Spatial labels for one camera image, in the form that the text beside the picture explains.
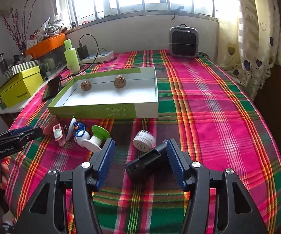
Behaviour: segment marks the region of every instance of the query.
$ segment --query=heart-patterned curtain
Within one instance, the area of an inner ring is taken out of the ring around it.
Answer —
[[[219,21],[217,64],[254,100],[281,65],[277,0],[215,0]]]

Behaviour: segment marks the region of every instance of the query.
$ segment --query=pink plastic object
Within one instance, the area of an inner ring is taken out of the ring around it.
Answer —
[[[59,146],[64,146],[66,144],[65,133],[62,130],[60,124],[55,125],[53,127],[53,132],[54,132],[55,141],[58,141]]]
[[[56,115],[53,115],[41,126],[43,134],[51,135],[53,132],[53,127],[57,124],[59,124],[59,119],[56,117]]]

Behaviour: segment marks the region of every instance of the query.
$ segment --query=orange box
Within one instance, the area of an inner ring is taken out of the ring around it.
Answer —
[[[42,55],[64,45],[65,40],[66,40],[65,33],[61,33],[53,37],[49,37],[48,39],[43,40],[40,43],[37,43],[37,45],[26,50],[25,54],[26,55],[31,54],[34,59],[38,59]]]

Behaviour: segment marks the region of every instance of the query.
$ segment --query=yellow box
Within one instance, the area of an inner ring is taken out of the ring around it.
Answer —
[[[42,83],[39,66],[24,70],[0,88],[1,99],[9,108],[30,98]]]

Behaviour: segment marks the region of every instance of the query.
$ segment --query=green bottle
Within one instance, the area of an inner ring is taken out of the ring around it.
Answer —
[[[71,74],[80,72],[80,65],[77,57],[76,50],[71,45],[71,40],[65,40],[65,57],[67,61],[67,68],[69,68]]]

